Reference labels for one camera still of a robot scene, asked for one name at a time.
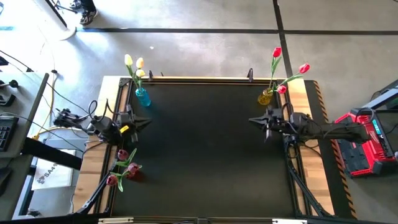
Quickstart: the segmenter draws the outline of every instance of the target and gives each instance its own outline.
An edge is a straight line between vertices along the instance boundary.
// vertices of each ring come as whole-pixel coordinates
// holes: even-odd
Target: blue glass vase
[[[136,89],[136,96],[139,100],[139,103],[142,106],[149,106],[150,105],[150,99],[147,91],[144,88],[138,88]]]

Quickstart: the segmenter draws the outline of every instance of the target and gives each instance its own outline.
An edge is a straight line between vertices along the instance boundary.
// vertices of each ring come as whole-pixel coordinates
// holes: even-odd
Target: keyboard
[[[16,129],[18,118],[0,116],[0,152],[6,152]]]

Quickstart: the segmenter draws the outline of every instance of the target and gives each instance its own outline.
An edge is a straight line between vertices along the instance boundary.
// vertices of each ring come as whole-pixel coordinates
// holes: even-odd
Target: red machine
[[[351,177],[369,174],[380,174],[391,170],[397,165],[395,152],[398,150],[398,128],[394,130],[398,120],[397,111],[375,111],[371,119],[371,112],[361,112],[357,109],[340,117],[335,123],[352,123],[355,121],[365,125],[371,140],[364,144],[356,144],[347,140],[337,139],[340,155],[345,171]]]

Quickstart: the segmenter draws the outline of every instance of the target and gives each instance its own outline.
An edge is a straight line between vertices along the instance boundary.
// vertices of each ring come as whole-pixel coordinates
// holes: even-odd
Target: yellow label
[[[120,129],[120,133],[125,132],[127,129],[129,129],[129,126],[125,125],[125,127]]]

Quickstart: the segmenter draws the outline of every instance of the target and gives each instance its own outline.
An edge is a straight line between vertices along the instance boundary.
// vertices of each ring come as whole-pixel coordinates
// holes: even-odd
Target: red tulip
[[[121,161],[125,161],[129,157],[129,153],[126,150],[120,149],[118,152],[118,158]]]
[[[303,64],[299,68],[301,74],[306,73],[308,70],[310,70],[310,65],[308,63]]]
[[[135,172],[128,171],[125,177],[131,180],[135,176],[135,174],[136,174]]]
[[[278,89],[277,89],[278,93],[280,93],[280,94],[286,93],[286,90],[287,90],[287,88],[284,85],[278,86]]]
[[[118,183],[118,178],[115,175],[109,175],[109,177],[106,179],[106,185],[109,186],[114,186]]]
[[[273,57],[279,57],[280,53],[282,53],[282,47],[276,47],[274,49],[274,53],[272,54]]]
[[[138,169],[139,169],[138,164],[136,164],[136,163],[134,163],[134,162],[130,163],[130,165],[127,167],[127,170],[128,170],[130,173],[136,173]]]

